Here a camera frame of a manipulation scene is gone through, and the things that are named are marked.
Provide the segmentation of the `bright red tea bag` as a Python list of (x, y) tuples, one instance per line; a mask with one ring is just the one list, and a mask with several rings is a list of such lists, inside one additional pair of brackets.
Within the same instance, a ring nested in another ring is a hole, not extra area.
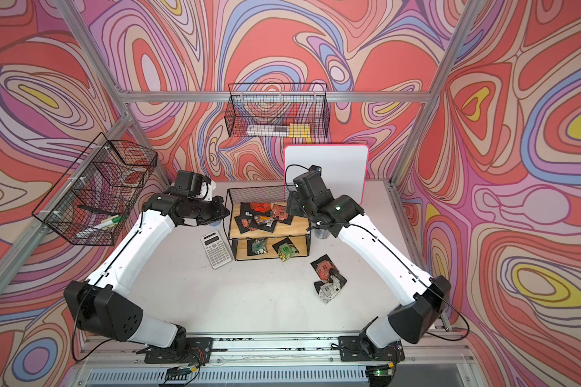
[(271, 203), (250, 203), (251, 211), (258, 213), (258, 214), (266, 214), (271, 211)]

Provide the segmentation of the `orange black tea bag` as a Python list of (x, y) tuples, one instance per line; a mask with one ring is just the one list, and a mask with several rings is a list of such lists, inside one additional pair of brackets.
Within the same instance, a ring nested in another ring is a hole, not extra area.
[(256, 215), (253, 216), (256, 224), (258, 225), (258, 230), (263, 232), (274, 233), (278, 222), (271, 216)]

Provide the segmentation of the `red black tea bag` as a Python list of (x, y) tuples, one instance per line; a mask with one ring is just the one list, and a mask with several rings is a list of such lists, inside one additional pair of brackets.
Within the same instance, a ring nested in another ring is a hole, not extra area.
[(319, 277), (320, 282), (331, 282), (332, 279), (340, 279), (339, 270), (328, 255), (321, 256), (311, 263), (311, 267)]

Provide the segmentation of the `white floral black tea bag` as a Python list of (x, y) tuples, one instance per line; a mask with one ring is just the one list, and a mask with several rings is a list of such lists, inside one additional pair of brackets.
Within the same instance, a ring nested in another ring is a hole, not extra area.
[(318, 281), (314, 287), (319, 299), (324, 303), (330, 303), (344, 288), (347, 280), (342, 276), (332, 275), (327, 282)]

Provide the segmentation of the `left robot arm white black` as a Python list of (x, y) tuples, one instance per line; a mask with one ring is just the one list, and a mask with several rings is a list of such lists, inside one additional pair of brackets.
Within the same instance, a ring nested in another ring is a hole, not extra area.
[(159, 193), (151, 197), (140, 220), (111, 256), (85, 281), (67, 285), (64, 298), (75, 327), (118, 342), (174, 346), (180, 327), (147, 314), (132, 302), (133, 284), (160, 243), (177, 227), (206, 226), (229, 215), (219, 195), (202, 199)]

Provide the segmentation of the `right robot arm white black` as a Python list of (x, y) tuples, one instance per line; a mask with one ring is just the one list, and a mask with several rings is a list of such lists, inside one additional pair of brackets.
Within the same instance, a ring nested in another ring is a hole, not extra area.
[(374, 348), (385, 348), (403, 340), (419, 343), (450, 305), (452, 285), (443, 276), (434, 277), (413, 264), (373, 224), (353, 198), (333, 198), (326, 191), (305, 198), (292, 191), (287, 211), (308, 219), (316, 229), (326, 230), (358, 253), (387, 284), (399, 305), (378, 317), (362, 332), (363, 340)]

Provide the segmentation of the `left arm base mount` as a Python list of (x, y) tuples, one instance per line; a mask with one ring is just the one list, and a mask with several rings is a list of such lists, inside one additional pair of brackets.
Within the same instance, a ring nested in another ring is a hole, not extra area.
[(150, 346), (145, 348), (145, 364), (197, 364), (204, 365), (211, 359), (212, 337), (179, 338), (169, 348)]

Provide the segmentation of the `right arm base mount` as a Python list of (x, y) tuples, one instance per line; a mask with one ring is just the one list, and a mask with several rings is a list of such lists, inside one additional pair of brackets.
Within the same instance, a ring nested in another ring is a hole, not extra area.
[(342, 335), (338, 337), (337, 343), (331, 345), (331, 348), (339, 352), (343, 362), (387, 361), (397, 364), (405, 360), (400, 341), (392, 342), (384, 348), (378, 348), (362, 335)]

